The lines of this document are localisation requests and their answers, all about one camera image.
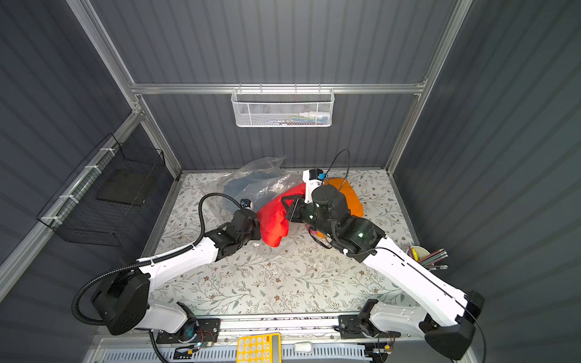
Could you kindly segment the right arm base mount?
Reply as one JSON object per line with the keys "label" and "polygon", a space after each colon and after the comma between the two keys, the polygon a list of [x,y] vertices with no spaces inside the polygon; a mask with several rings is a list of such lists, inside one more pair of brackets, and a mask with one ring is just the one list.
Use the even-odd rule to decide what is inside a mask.
{"label": "right arm base mount", "polygon": [[368,299],[363,309],[357,315],[338,316],[338,323],[333,329],[340,334],[342,339],[356,338],[378,338],[389,337],[399,338],[401,333],[398,331],[380,331],[371,322],[371,311],[379,301],[377,299]]}

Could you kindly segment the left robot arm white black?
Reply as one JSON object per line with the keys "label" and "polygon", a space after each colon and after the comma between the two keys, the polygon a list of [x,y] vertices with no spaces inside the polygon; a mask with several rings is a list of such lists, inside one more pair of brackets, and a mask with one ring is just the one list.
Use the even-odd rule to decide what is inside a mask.
{"label": "left robot arm white black", "polygon": [[192,269],[230,257],[250,240],[260,239],[257,214],[238,210],[230,223],[204,233],[188,251],[176,257],[164,253],[162,262],[147,262],[105,278],[93,293],[92,305],[113,335],[148,329],[192,340],[198,330],[195,314],[183,302],[162,302],[152,299],[151,293]]}

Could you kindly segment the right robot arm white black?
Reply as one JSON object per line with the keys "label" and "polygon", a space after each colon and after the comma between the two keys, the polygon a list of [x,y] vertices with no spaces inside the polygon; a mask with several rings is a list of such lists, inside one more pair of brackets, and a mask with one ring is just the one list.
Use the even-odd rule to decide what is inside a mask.
{"label": "right robot arm white black", "polygon": [[352,215],[345,196],[332,185],[308,187],[304,196],[283,197],[281,204],[289,222],[329,237],[332,248],[384,275],[417,302],[404,308],[369,299],[358,314],[364,335],[417,334],[440,355],[464,358],[481,329],[482,295],[459,290],[429,272],[375,223]]}

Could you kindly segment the red garment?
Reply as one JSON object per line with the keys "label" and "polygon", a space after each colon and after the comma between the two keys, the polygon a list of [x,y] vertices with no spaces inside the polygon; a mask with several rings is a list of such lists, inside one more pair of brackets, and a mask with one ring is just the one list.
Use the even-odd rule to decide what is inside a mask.
{"label": "red garment", "polygon": [[286,209],[281,199],[295,195],[304,196],[305,191],[306,184],[301,183],[274,198],[257,213],[261,238],[266,245],[278,247],[289,233],[289,221],[286,219]]}

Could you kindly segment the clear plastic vacuum bag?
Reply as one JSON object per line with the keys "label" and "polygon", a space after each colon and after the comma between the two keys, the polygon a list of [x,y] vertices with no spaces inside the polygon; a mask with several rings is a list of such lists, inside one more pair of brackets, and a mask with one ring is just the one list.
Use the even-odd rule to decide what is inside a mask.
{"label": "clear plastic vacuum bag", "polygon": [[289,233],[289,222],[281,205],[281,195],[305,190],[302,174],[282,169],[284,157],[263,157],[218,178],[207,192],[228,195],[237,201],[248,199],[260,222],[262,241],[278,247]]}

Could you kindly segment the orange trousers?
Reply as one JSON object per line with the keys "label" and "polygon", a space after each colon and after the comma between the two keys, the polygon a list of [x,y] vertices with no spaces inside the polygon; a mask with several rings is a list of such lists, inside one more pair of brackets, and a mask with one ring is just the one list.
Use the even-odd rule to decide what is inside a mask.
{"label": "orange trousers", "polygon": [[329,181],[325,182],[325,185],[330,184],[337,189],[342,187],[340,193],[346,197],[347,206],[350,209],[351,214],[353,216],[363,217],[365,215],[363,206],[358,196],[356,195],[356,192],[353,190],[351,184],[348,181],[345,181],[345,184],[343,184],[343,181],[343,178],[331,178]]}

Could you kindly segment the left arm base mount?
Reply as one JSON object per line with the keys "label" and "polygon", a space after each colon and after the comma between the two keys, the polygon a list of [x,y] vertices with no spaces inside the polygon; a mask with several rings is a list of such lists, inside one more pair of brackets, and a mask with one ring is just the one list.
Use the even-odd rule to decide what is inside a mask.
{"label": "left arm base mount", "polygon": [[211,346],[217,341],[221,327],[220,319],[200,319],[183,302],[177,302],[181,312],[186,314],[185,324],[176,333],[170,334],[160,331],[156,343],[160,344],[188,344],[198,347],[207,344]]}

